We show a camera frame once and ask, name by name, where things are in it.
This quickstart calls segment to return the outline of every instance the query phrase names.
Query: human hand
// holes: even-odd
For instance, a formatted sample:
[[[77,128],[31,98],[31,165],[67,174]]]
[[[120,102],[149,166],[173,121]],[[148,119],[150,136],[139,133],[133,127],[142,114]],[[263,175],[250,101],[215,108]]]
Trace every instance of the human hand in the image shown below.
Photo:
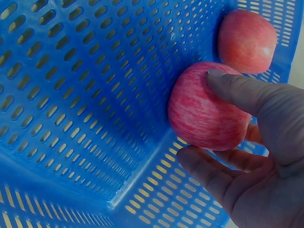
[[[188,146],[177,153],[240,228],[304,227],[304,90],[210,70],[208,84],[221,99],[257,117],[246,140],[263,144],[269,156],[232,149],[214,152]]]

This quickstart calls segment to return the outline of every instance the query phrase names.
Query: apple skin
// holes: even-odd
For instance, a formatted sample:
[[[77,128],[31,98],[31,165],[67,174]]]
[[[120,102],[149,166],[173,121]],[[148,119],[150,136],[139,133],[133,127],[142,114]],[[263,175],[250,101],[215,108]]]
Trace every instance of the apple skin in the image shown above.
[[[169,122],[187,143],[204,149],[225,151],[244,139],[251,115],[219,99],[207,85],[207,71],[239,72],[220,63],[200,62],[188,67],[173,87]]]
[[[230,12],[218,32],[220,60],[246,74],[269,69],[276,43],[275,28],[262,16],[242,9]]]

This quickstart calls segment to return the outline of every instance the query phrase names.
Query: red apple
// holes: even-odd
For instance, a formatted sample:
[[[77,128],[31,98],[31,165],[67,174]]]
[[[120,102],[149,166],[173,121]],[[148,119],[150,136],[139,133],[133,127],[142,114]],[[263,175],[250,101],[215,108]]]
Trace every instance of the red apple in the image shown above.
[[[276,48],[274,27],[262,16],[235,10],[223,20],[218,34],[221,61],[241,73],[267,71]]]
[[[211,91],[206,80],[209,69],[239,74],[220,63],[201,62],[188,67],[171,93],[169,122],[176,134],[189,144],[210,150],[229,150],[244,139],[250,115]]]

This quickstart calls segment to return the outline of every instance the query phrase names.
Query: blue plastic crate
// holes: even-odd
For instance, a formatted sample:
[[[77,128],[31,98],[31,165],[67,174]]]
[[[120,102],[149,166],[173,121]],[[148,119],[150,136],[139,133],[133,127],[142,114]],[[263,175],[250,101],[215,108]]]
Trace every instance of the blue plastic crate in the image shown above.
[[[302,0],[0,0],[0,225],[224,226],[176,161],[185,142],[167,101],[186,67],[218,61],[219,24],[236,8],[278,34],[253,77],[286,83]]]

